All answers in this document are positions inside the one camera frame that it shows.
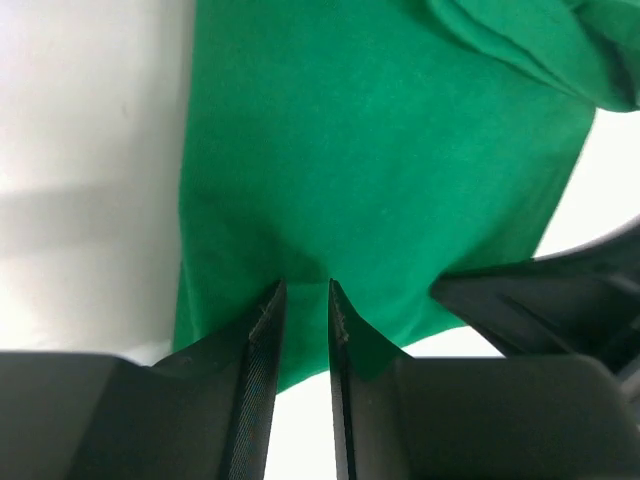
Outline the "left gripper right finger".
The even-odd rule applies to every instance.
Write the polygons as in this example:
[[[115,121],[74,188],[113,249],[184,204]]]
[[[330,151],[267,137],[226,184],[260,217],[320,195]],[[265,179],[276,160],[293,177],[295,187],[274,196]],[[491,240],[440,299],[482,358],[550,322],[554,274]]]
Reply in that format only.
[[[635,479],[639,431],[584,356],[415,358],[329,284],[341,479]]]

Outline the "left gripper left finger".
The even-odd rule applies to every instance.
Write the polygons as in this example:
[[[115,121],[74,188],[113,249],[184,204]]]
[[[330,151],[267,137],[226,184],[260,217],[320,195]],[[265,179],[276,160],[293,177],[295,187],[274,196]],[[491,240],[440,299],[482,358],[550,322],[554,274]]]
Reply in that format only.
[[[3,352],[5,479],[260,479],[286,320],[277,282],[218,331],[154,365]]]

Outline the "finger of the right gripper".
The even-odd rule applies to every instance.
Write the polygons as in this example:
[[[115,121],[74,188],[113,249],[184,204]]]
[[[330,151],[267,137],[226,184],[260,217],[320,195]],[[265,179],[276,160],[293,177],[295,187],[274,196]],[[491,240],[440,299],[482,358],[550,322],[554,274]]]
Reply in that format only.
[[[441,275],[431,297],[506,356],[639,356],[639,222],[565,253]]]

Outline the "green t shirt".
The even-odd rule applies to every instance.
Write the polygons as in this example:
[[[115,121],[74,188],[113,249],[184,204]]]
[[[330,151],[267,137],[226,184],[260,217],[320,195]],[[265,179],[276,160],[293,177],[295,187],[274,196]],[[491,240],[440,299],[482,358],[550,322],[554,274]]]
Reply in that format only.
[[[635,1],[200,1],[174,347],[287,284],[279,385],[328,366],[330,280],[407,346],[446,270],[531,257],[597,110],[639,107]]]

